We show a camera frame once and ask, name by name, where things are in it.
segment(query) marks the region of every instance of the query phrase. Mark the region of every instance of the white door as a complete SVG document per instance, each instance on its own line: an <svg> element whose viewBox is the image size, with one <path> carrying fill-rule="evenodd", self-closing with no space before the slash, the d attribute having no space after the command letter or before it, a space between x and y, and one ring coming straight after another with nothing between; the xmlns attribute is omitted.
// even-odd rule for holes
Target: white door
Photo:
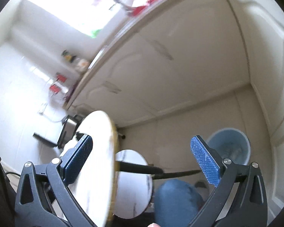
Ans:
<svg viewBox="0 0 284 227"><path fill-rule="evenodd" d="M246 42L250 80L271 135L273 190L269 221L284 206L284 13L274 0L230 0Z"/></svg>
<svg viewBox="0 0 284 227"><path fill-rule="evenodd" d="M284 119L284 13L274 0L230 0L246 42L250 81L272 135Z"/></svg>

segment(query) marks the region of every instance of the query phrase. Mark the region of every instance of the cabinet door panel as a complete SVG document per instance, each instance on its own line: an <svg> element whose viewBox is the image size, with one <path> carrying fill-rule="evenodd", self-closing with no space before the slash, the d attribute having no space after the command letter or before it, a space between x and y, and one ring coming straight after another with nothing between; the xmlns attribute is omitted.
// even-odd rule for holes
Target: cabinet door panel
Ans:
<svg viewBox="0 0 284 227"><path fill-rule="evenodd" d="M249 82L239 28L226 0L184 0L140 34L172 57L183 88L205 100Z"/></svg>
<svg viewBox="0 0 284 227"><path fill-rule="evenodd" d="M135 34L94 75L74 101L111 115L127 126L187 107L192 97L167 59Z"/></svg>

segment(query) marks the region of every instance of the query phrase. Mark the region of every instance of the plastic bucket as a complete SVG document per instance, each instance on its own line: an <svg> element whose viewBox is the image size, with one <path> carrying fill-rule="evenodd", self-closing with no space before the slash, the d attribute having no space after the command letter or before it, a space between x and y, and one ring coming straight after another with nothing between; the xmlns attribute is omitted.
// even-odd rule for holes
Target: plastic bucket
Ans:
<svg viewBox="0 0 284 227"><path fill-rule="evenodd" d="M210 148L214 148L224 158L234 163L247 165L250 158L250 143L247 136L235 128L224 128L213 133L207 140Z"/></svg>

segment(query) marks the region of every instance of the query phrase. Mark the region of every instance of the white marble tabletop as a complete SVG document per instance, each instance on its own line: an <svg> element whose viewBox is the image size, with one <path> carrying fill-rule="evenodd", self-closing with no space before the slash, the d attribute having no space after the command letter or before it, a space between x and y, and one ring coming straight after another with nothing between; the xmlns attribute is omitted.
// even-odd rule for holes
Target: white marble tabletop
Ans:
<svg viewBox="0 0 284 227"><path fill-rule="evenodd" d="M92 137L93 150L69 189L90 219L98 227L104 227L113 216L117 180L115 172L118 171L118 163L115 161L115 153L118 151L117 131L103 111L89 114L77 131ZM74 136L60 156L76 144Z"/></svg>
<svg viewBox="0 0 284 227"><path fill-rule="evenodd" d="M130 149L116 154L117 161L148 165L138 152ZM147 208L153 191L151 175L119 172L114 214L121 218L134 218Z"/></svg>

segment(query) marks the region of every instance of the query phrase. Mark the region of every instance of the blue jeans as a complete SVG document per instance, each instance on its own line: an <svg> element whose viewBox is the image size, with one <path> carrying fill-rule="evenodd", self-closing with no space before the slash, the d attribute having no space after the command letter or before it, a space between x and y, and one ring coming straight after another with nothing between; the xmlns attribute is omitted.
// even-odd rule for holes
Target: blue jeans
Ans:
<svg viewBox="0 0 284 227"><path fill-rule="evenodd" d="M155 193L155 223L160 227L186 227L203 204L204 201L194 186L171 179Z"/></svg>

